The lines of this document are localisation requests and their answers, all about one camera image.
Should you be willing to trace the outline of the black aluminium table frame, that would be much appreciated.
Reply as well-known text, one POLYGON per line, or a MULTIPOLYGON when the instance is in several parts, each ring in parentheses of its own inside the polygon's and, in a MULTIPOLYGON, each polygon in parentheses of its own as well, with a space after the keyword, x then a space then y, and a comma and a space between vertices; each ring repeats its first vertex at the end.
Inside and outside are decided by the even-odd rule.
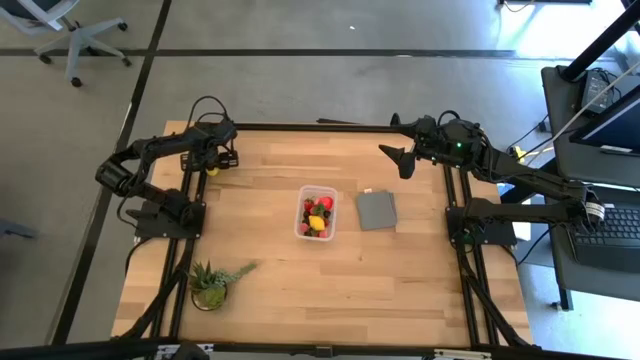
POLYGON ((398 177, 380 144, 407 139, 383 128, 245 124, 239 166, 193 184, 207 207, 193 258, 215 268, 257 268, 226 303, 200 311, 174 291, 161 336, 197 343, 468 348, 486 341, 484 319, 467 323, 445 210, 462 200, 456 172, 425 164, 398 177), (336 232, 327 242, 294 234, 299 190, 338 193, 336 232), (363 231, 359 194, 394 194, 397 224, 363 231))

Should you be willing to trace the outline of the white-frame office chair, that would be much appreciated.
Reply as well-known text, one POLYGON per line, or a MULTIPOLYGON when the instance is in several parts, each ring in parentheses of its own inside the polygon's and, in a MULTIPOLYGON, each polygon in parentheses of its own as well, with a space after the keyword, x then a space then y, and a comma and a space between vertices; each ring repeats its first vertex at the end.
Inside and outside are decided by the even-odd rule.
POLYGON ((88 26, 82 26, 77 21, 71 22, 67 15, 79 2, 80 0, 0 0, 0 17, 24 34, 34 36, 67 31, 56 40, 36 48, 34 53, 42 63, 49 65, 52 63, 49 53, 66 48, 65 78, 75 88, 83 85, 77 76, 77 62, 82 50, 87 50, 90 55, 97 55, 100 50, 119 58, 126 67, 132 65, 122 51, 95 38, 97 34, 112 28, 126 32, 128 24, 120 17, 88 26))

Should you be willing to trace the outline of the black keyboard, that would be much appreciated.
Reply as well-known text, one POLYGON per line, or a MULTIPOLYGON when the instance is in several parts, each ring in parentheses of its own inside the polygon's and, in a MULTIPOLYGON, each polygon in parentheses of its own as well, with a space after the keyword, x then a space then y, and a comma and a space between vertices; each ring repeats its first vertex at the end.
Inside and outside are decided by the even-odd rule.
POLYGON ((582 265, 640 273, 640 205, 586 204, 591 225, 571 236, 574 258, 582 265))

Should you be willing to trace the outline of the potted green succulent plant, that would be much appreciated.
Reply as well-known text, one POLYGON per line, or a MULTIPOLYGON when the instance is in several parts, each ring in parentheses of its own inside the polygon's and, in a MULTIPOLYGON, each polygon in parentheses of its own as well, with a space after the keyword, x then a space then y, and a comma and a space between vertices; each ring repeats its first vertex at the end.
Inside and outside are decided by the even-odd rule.
POLYGON ((213 269, 210 262, 196 262, 188 274, 191 301, 200 311, 220 308, 229 293, 229 287, 257 268, 251 262, 235 272, 223 268, 213 269))

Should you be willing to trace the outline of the dark computer monitor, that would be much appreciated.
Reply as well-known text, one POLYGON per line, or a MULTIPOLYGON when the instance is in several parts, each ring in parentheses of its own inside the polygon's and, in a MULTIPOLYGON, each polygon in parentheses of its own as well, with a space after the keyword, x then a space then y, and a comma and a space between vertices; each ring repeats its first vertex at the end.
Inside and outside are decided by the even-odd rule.
POLYGON ((640 156, 640 84, 582 126, 570 141, 640 156))

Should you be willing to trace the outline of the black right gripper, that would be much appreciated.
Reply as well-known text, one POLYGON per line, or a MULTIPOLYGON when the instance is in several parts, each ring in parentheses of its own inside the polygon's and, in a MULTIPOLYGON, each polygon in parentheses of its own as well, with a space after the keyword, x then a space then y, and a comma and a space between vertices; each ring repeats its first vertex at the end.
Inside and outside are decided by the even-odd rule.
MULTIPOLYGON (((466 167, 476 162, 483 147, 483 131, 478 124, 452 119, 438 125, 419 118, 411 123, 394 123, 396 132, 415 139, 414 151, 421 159, 430 159, 450 167, 466 167)), ((379 149, 397 166, 401 179, 410 179, 415 170, 416 155, 405 148, 379 145, 379 149)))

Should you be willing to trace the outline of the clear plastic tupperware container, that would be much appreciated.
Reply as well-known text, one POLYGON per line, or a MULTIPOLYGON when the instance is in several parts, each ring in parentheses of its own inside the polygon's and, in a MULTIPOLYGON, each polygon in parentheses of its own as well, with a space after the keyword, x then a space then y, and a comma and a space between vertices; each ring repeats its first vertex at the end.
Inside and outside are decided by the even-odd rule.
POLYGON ((295 220, 295 224, 294 224, 294 234, 298 238, 301 238, 303 240, 324 241, 324 242, 330 241, 334 237, 335 232, 336 232, 337 208, 338 208, 338 193, 337 193, 337 191, 335 189, 329 188, 329 187, 322 187, 322 186, 312 186, 312 185, 305 185, 305 186, 301 187, 300 190, 299 190, 299 196, 298 196, 298 201, 297 201, 296 220, 295 220), (325 230, 327 230, 329 232, 328 238, 320 238, 319 237, 319 233, 321 231, 317 231, 318 232, 318 236, 317 237, 308 236, 308 231, 309 230, 313 230, 313 229, 309 226, 309 220, 303 219, 303 213, 304 212, 309 212, 310 216, 314 215, 313 214, 313 208, 315 206, 321 205, 321 204, 317 203, 317 199, 320 198, 320 197, 324 197, 324 196, 330 196, 330 197, 332 197, 334 199, 334 206, 333 206, 333 209, 330 211, 331 212, 331 217, 327 219, 327 218, 324 217, 324 214, 322 215, 322 217, 325 219, 325 223, 326 223, 325 230), (311 200, 314 201, 314 206, 309 211, 306 211, 304 209, 304 201, 306 199, 311 199, 311 200), (300 232, 299 227, 300 227, 301 223, 306 223, 309 226, 309 229, 308 229, 307 232, 305 232, 305 233, 301 233, 300 232))

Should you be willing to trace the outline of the black power adapter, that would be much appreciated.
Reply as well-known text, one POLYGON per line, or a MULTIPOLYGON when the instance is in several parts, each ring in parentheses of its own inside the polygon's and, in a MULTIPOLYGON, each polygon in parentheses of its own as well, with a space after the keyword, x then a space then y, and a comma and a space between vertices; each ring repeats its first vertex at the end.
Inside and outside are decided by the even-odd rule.
POLYGON ((612 103, 616 90, 610 87, 612 77, 602 68, 589 70, 582 84, 579 105, 585 116, 594 117, 604 112, 612 103))

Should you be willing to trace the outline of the black pole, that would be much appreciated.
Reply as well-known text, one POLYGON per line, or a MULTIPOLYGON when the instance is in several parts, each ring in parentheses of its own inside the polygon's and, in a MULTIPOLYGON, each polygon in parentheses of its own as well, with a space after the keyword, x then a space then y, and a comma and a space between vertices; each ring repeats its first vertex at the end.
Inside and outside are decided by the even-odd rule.
POLYGON ((581 76, 601 55, 639 22, 640 0, 634 0, 576 59, 560 71, 560 77, 565 81, 573 81, 581 76))

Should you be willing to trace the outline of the black crossbeam with silver brackets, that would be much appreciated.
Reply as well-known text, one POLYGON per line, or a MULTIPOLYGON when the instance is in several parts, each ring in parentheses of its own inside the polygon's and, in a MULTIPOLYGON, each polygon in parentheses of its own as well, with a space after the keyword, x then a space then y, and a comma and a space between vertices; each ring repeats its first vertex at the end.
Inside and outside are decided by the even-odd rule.
POLYGON ((537 346, 503 346, 480 344, 468 348, 389 347, 355 345, 280 345, 242 343, 184 342, 171 338, 118 339, 110 341, 43 345, 0 349, 0 360, 129 360, 158 356, 183 360, 202 360, 214 352, 276 353, 307 355, 314 358, 336 356, 406 356, 467 360, 622 360, 615 357, 593 356, 544 350, 537 346))

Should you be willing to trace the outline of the grey folded cloth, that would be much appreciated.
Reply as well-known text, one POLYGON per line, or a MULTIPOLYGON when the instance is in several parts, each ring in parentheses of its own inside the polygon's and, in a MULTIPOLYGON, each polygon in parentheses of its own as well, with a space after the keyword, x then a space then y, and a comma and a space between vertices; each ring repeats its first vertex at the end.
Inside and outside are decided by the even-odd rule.
POLYGON ((397 224, 393 193, 378 191, 359 194, 356 198, 356 206, 363 231, 393 228, 397 224))

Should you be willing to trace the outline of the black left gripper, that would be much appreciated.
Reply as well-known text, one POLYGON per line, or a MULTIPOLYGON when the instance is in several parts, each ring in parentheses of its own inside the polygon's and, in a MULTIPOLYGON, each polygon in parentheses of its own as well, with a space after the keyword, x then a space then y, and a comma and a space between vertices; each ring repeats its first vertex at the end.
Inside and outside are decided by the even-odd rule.
POLYGON ((180 155, 182 170, 199 170, 200 156, 197 153, 216 152, 218 147, 226 150, 219 154, 220 169, 239 166, 239 155, 234 147, 237 129, 233 121, 223 119, 219 123, 198 122, 190 128, 190 132, 194 136, 194 143, 189 153, 180 155))

